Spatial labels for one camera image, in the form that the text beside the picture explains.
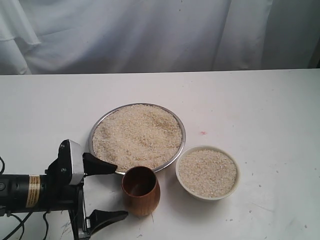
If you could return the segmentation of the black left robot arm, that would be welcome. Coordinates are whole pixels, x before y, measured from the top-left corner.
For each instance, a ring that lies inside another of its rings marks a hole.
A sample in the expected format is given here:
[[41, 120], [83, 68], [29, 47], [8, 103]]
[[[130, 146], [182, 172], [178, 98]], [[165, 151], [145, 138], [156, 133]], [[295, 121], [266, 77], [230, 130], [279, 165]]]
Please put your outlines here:
[[24, 219], [19, 218], [19, 224], [5, 238], [9, 239], [17, 230], [25, 228], [25, 222], [34, 212], [47, 214], [55, 211], [68, 211], [73, 238], [89, 240], [99, 230], [124, 220], [129, 213], [125, 210], [103, 211], [93, 210], [86, 215], [84, 178], [94, 174], [97, 164], [91, 154], [78, 156], [80, 163], [80, 180], [71, 183], [75, 174], [75, 158], [59, 156], [44, 175], [1, 174], [0, 175], [0, 214], [16, 216], [26, 213]]

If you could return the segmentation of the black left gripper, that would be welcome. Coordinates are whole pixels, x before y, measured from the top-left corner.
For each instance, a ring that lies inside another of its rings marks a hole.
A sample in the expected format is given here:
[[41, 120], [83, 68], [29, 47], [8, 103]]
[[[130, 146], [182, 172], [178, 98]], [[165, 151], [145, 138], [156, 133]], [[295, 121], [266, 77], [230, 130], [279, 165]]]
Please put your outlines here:
[[41, 205], [45, 210], [42, 218], [45, 222], [45, 235], [49, 233], [47, 215], [54, 211], [68, 211], [73, 238], [89, 240], [103, 228], [124, 220], [129, 213], [124, 210], [103, 211], [95, 209], [89, 217], [87, 227], [84, 210], [84, 176], [109, 175], [116, 172], [118, 166], [102, 161], [91, 153], [82, 155], [79, 169], [71, 163], [53, 162], [45, 170], [46, 187]]

